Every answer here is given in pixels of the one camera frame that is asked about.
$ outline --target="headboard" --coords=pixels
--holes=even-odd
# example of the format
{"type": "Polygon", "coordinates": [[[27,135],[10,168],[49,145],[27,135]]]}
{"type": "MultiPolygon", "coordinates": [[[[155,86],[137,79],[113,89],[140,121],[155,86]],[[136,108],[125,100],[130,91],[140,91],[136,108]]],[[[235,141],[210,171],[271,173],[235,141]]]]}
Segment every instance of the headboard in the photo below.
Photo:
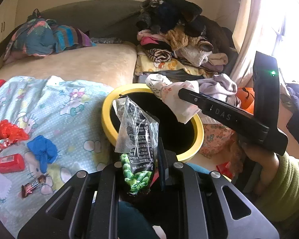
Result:
{"type": "Polygon", "coordinates": [[[116,36],[123,41],[138,44],[135,24],[140,3],[135,0],[89,0],[60,5],[42,11],[41,15],[83,32],[89,30],[90,37],[116,36]]]}

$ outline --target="light blue bed sheet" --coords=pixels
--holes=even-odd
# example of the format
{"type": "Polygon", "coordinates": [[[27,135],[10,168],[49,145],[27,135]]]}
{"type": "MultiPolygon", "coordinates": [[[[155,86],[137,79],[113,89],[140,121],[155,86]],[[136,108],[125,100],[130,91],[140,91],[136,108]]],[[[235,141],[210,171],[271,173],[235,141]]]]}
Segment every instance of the light blue bed sheet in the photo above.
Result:
{"type": "Polygon", "coordinates": [[[0,157],[21,154],[26,168],[4,174],[12,186],[7,198],[0,199],[0,220],[16,238],[19,230],[36,211],[78,170],[95,172],[110,161],[110,144],[101,127],[101,108],[113,88],[90,81],[47,80],[17,76],[0,88],[0,120],[23,128],[30,140],[38,135],[50,139],[58,156],[48,165],[45,184],[25,199],[21,185],[40,176],[38,161],[26,143],[12,145],[0,157]]]}

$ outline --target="yellow trash can rim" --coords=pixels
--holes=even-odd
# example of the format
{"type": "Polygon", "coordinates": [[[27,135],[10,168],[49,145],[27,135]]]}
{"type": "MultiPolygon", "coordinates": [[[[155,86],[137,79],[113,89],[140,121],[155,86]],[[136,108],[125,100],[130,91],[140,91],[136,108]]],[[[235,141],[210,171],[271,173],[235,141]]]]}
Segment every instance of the yellow trash can rim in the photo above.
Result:
{"type": "MultiPolygon", "coordinates": [[[[134,92],[147,92],[153,93],[152,90],[144,83],[132,83],[120,86],[113,90],[104,100],[102,106],[102,127],[105,135],[113,146],[116,144],[118,133],[112,123],[110,117],[110,111],[112,103],[115,99],[118,99],[120,95],[125,95],[134,92]]],[[[197,114],[191,118],[191,122],[194,128],[194,142],[189,150],[182,154],[177,155],[177,159],[181,162],[189,161],[200,149],[204,140],[204,129],[201,119],[197,114]]]]}

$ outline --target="barcode label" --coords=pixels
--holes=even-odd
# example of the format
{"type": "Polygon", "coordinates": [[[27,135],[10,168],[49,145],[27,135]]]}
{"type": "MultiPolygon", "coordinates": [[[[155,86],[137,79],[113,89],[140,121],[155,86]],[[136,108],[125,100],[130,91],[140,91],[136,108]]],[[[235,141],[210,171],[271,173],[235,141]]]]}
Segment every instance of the barcode label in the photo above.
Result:
{"type": "Polygon", "coordinates": [[[13,162],[14,161],[14,156],[7,156],[7,157],[2,157],[0,158],[0,163],[8,163],[8,162],[13,162]]]}

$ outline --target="beige curtain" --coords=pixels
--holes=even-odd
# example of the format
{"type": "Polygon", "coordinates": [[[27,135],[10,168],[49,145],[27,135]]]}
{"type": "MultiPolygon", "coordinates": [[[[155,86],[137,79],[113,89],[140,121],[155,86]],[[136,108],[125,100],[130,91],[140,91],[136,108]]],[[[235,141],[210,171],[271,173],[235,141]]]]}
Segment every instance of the beige curtain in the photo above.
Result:
{"type": "Polygon", "coordinates": [[[232,35],[238,58],[230,78],[244,87],[251,79],[252,67],[262,29],[262,0],[241,0],[237,22],[232,35]]]}

